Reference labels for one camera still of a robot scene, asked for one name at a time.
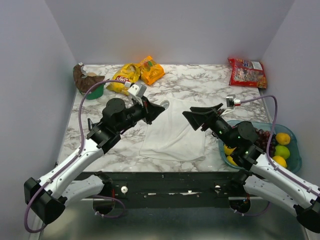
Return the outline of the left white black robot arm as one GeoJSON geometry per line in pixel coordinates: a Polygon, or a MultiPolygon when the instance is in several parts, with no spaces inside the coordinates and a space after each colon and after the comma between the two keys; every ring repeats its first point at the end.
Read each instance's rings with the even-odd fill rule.
{"type": "Polygon", "coordinates": [[[91,163],[105,155],[120,140],[121,135],[137,122],[152,122],[165,108],[150,102],[145,96],[126,107],[121,98],[112,98],[102,110],[101,120],[81,144],[62,164],[39,179],[29,178],[24,183],[26,211],[33,211],[45,225],[54,222],[65,210],[69,198],[63,194],[75,178],[91,163]]]}

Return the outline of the white cloth garment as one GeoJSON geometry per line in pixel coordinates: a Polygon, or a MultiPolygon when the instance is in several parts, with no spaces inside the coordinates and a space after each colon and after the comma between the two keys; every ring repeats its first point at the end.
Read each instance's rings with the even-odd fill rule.
{"type": "Polygon", "coordinates": [[[139,155],[165,161],[203,161],[206,134],[195,131],[183,116],[183,112],[189,111],[190,107],[201,106],[199,97],[196,93],[192,100],[177,99],[172,91],[167,91],[158,99],[155,102],[157,105],[168,100],[169,108],[147,127],[139,155]]]}

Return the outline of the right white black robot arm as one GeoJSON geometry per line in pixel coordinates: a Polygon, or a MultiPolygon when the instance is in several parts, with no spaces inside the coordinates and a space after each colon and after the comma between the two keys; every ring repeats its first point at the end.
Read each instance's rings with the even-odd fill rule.
{"type": "Polygon", "coordinates": [[[230,183],[230,191],[261,197],[294,215],[306,229],[320,232],[320,188],[271,159],[267,151],[256,146],[258,139],[253,124],[242,121],[229,125],[220,112],[221,105],[191,107],[183,111],[194,130],[210,129],[226,146],[233,148],[234,162],[244,168],[244,176],[230,183]]]}

